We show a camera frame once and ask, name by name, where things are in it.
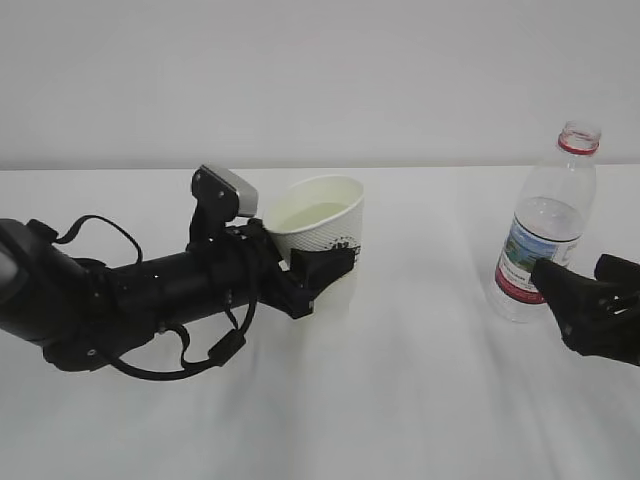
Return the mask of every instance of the water bottle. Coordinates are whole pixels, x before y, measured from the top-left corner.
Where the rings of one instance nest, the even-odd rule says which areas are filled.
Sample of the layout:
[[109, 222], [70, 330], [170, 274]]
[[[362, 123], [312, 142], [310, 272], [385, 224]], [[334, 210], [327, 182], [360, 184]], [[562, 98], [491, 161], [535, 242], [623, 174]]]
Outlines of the water bottle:
[[555, 153], [527, 178], [489, 289], [501, 316], [524, 323], [546, 310], [531, 271], [539, 258], [569, 264], [596, 192], [593, 156], [599, 142], [598, 128], [567, 122]]

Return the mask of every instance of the paper cup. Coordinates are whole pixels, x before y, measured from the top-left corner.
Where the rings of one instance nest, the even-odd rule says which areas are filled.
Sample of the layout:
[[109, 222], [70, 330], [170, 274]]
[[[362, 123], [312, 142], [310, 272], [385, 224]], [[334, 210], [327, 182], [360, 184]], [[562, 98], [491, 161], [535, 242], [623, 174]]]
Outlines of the paper cup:
[[264, 215], [263, 221], [282, 257], [306, 251], [360, 248], [364, 186], [328, 175], [293, 185]]

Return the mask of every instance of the white tablecloth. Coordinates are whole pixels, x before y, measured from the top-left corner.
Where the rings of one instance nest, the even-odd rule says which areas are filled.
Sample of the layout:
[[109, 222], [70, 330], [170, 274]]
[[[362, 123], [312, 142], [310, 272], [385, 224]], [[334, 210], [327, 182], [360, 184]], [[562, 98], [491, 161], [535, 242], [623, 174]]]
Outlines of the white tablecloth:
[[[516, 325], [488, 306], [528, 169], [358, 169], [366, 186], [357, 275], [297, 323], [260, 307], [224, 368], [157, 384], [104, 368], [57, 371], [0, 333], [3, 479], [637, 479], [640, 369], [567, 350], [549, 315]], [[244, 170], [269, 204], [327, 170]], [[147, 258], [184, 249], [191, 171], [0, 172], [2, 217], [64, 231], [113, 218]], [[640, 259], [640, 166], [600, 167], [574, 268], [603, 252]], [[65, 248], [111, 265], [134, 253], [87, 224]], [[192, 358], [224, 332], [190, 327]], [[177, 366], [171, 335], [127, 355]]]

